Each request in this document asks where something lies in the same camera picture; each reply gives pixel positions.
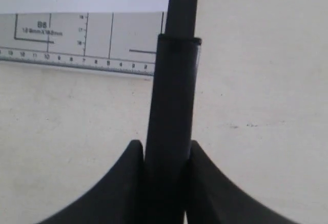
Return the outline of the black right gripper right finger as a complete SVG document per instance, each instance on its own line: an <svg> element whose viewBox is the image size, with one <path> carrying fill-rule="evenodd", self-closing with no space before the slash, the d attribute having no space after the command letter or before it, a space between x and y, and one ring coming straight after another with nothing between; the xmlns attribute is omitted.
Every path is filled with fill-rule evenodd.
<svg viewBox="0 0 328 224"><path fill-rule="evenodd" d="M188 223L295 223L261 204L229 180L197 141L192 141Z"/></svg>

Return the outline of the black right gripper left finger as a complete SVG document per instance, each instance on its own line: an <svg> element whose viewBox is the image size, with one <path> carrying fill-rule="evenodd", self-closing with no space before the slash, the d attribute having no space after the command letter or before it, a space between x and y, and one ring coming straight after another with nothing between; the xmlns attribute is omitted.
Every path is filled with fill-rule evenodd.
<svg viewBox="0 0 328 224"><path fill-rule="evenodd" d="M133 140L95 186L41 223L140 223L143 172L142 144Z"/></svg>

